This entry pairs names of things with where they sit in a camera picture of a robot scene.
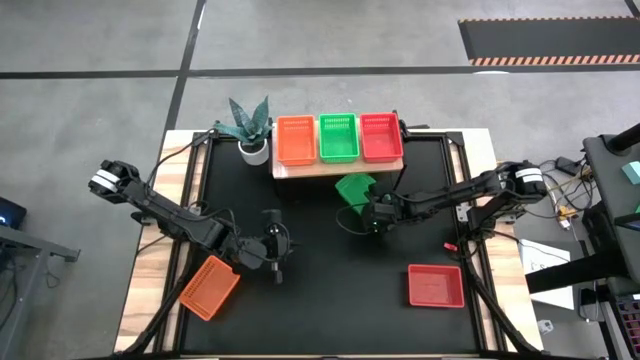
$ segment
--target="orange tray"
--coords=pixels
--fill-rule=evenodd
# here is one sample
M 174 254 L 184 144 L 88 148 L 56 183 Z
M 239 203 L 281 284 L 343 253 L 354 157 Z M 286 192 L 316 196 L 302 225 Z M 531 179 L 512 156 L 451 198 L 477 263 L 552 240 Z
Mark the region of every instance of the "orange tray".
M 231 267 L 211 255 L 180 294 L 180 303 L 209 321 L 240 280 Z
M 278 161 L 284 166 L 316 161 L 316 126 L 313 115 L 278 117 Z

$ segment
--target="plastic basket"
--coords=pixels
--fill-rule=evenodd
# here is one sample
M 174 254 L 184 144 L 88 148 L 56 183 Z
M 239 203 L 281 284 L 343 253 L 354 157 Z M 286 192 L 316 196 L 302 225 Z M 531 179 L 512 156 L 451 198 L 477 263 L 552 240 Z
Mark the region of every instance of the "plastic basket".
M 205 321 L 211 320 L 240 280 L 229 265 L 215 256 L 202 264 L 180 294 L 180 303 Z
M 277 154 L 282 165 L 310 165 L 316 161 L 316 126 L 312 115 L 280 116 L 277 126 Z
M 367 174 L 349 174 L 336 183 L 336 189 L 349 205 L 365 204 L 369 202 L 365 193 L 369 191 L 369 185 L 375 182 L 376 180 Z M 364 205 L 354 206 L 353 210 L 362 214 L 363 207 Z
M 349 163 L 360 156 L 355 114 L 320 115 L 320 158 L 325 163 Z
M 402 158 L 402 137 L 395 113 L 360 115 L 362 156 L 366 162 L 393 162 Z
M 409 303 L 413 306 L 464 307 L 460 268 L 409 265 Z

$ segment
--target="black floor mat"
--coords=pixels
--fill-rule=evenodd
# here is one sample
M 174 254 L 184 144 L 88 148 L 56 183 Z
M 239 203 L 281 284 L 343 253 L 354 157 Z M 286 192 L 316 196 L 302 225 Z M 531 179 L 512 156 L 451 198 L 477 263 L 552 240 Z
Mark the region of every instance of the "black floor mat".
M 441 141 L 405 145 L 410 165 L 402 192 L 435 190 L 447 184 L 442 147 Z M 477 352 L 468 301 L 460 309 L 408 304 L 409 264 L 459 265 L 443 251 L 444 241 L 456 236 L 453 210 L 397 229 L 384 240 L 354 236 L 335 222 L 336 210 L 345 206 L 334 188 L 340 177 L 286 180 L 278 196 L 267 165 L 245 164 L 235 142 L 216 145 L 210 166 L 204 200 L 215 208 L 234 209 L 242 234 L 262 234 L 260 211 L 280 208 L 291 237 L 302 245 L 283 267 L 283 284 L 274 285 L 270 272 L 253 272 L 243 275 L 211 321 L 186 312 L 182 351 L 216 355 Z M 392 180 L 390 174 L 376 177 Z M 345 225 L 355 229 L 361 225 L 355 212 L 343 215 Z M 194 260 L 199 266 L 204 256 Z
M 458 24 L 476 66 L 640 62 L 640 21 L 634 17 L 464 19 Z

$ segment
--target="green object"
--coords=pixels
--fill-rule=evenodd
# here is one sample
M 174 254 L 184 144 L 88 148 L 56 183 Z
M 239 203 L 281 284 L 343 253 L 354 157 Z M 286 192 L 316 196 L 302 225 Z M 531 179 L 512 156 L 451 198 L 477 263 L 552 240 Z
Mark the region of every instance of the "green object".
M 325 163 L 349 163 L 360 156 L 355 114 L 320 115 L 320 158 Z
M 256 107 L 251 118 L 249 118 L 249 115 L 247 115 L 244 109 L 231 98 L 229 98 L 229 106 L 231 107 L 231 113 L 237 126 L 229 126 L 220 123 L 220 121 L 216 121 L 213 125 L 214 129 L 223 134 L 233 136 L 244 145 L 259 144 L 269 136 L 271 126 L 269 126 L 267 122 L 267 120 L 269 120 L 268 96 Z
M 336 183 L 336 189 L 349 205 L 366 204 L 369 199 L 365 193 L 369 191 L 369 185 L 375 182 L 376 180 L 367 174 L 349 174 Z M 363 207 L 364 205 L 354 206 L 353 210 L 362 214 Z
M 624 171 L 633 185 L 640 184 L 640 162 L 630 162 L 622 167 L 622 171 Z

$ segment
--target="gray floor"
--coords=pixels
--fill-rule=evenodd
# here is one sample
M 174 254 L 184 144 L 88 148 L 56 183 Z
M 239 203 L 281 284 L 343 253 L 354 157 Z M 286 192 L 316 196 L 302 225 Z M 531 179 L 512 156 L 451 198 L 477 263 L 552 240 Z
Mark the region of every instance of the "gray floor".
M 195 0 L 0 0 L 0 72 L 177 69 Z M 623 0 L 210 0 L 192 68 L 466 65 L 462 18 L 630 15 Z M 139 227 L 130 207 L 89 194 L 101 160 L 147 174 L 156 160 L 174 79 L 0 81 L 0 196 L 29 209 L 25 230 L 82 255 L 51 261 L 26 359 L 110 353 Z M 271 113 L 397 109 L 409 124 L 486 127 L 502 160 L 580 158 L 581 140 L 638 120 L 640 73 L 548 73 L 190 79 L 178 129 L 230 121 L 227 98 Z M 547 203 L 535 211 L 548 213 Z M 554 221 L 523 217 L 530 240 L 573 241 Z M 584 231 L 578 226 L 578 234 Z M 595 324 L 543 337 L 557 355 L 595 357 Z

